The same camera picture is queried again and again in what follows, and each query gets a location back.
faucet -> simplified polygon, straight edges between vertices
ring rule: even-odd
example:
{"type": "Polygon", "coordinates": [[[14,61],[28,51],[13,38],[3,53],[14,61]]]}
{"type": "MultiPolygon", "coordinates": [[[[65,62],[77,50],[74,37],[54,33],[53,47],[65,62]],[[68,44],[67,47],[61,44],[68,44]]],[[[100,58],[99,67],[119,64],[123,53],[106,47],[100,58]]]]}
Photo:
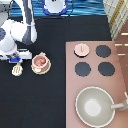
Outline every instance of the faucet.
{"type": "Polygon", "coordinates": [[[128,95],[126,92],[124,92],[124,95],[126,96],[126,100],[124,100],[122,103],[111,105],[111,109],[119,109],[120,111],[128,109],[128,95]]]}

black burner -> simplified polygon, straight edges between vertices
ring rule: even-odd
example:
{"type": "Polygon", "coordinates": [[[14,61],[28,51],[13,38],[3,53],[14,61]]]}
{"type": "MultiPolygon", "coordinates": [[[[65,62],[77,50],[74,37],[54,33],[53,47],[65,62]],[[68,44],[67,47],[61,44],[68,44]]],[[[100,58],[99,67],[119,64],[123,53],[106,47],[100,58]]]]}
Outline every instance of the black burner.
{"type": "Polygon", "coordinates": [[[115,73],[114,66],[109,62],[100,63],[98,70],[103,76],[112,76],[115,73]]]}
{"type": "Polygon", "coordinates": [[[106,45],[99,45],[96,48],[96,54],[100,57],[108,57],[111,54],[111,49],[106,45]]]}
{"type": "Polygon", "coordinates": [[[75,66],[75,72],[79,76],[82,76],[82,77],[87,76],[89,75],[90,71],[91,71],[91,68],[89,64],[87,64],[86,62],[79,62],[75,66]]]}

small bowl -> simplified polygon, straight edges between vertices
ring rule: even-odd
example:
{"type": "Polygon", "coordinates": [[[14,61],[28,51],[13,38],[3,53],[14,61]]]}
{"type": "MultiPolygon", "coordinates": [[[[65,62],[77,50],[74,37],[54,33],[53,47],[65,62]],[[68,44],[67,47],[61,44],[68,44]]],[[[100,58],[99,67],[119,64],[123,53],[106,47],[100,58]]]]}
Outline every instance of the small bowl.
{"type": "Polygon", "coordinates": [[[41,69],[41,68],[44,68],[47,63],[48,63],[49,59],[46,57],[46,56],[42,56],[42,55],[36,55],[33,59],[32,59],[32,66],[36,69],[41,69]],[[36,65],[36,62],[37,60],[41,59],[41,58],[45,58],[46,62],[45,64],[43,64],[42,66],[37,66],[36,65]]]}

sink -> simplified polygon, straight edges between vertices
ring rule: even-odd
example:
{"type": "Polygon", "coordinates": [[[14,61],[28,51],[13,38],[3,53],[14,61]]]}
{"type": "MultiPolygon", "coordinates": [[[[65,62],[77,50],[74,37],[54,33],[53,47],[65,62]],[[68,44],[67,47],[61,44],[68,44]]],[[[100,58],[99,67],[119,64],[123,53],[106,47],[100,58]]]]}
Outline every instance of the sink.
{"type": "Polygon", "coordinates": [[[112,97],[99,87],[87,87],[76,98],[76,112],[79,118],[93,128],[107,126],[114,118],[112,97]]]}

wall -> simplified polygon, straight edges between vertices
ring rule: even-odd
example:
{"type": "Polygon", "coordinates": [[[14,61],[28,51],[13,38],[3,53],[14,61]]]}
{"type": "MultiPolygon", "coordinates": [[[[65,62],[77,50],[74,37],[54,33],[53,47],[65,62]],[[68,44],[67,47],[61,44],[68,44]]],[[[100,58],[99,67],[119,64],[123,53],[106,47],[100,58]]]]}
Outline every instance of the wall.
{"type": "Polygon", "coordinates": [[[128,19],[128,0],[104,0],[112,39],[115,40],[128,19]]]}
{"type": "MultiPolygon", "coordinates": [[[[35,16],[45,16],[42,11],[42,2],[32,0],[35,16]]],[[[72,0],[68,0],[68,11],[66,15],[72,11],[72,0]]],[[[74,0],[72,16],[79,15],[106,15],[104,11],[103,0],[74,0]]],[[[21,16],[21,10],[16,3],[13,3],[11,16],[21,16]]]]}

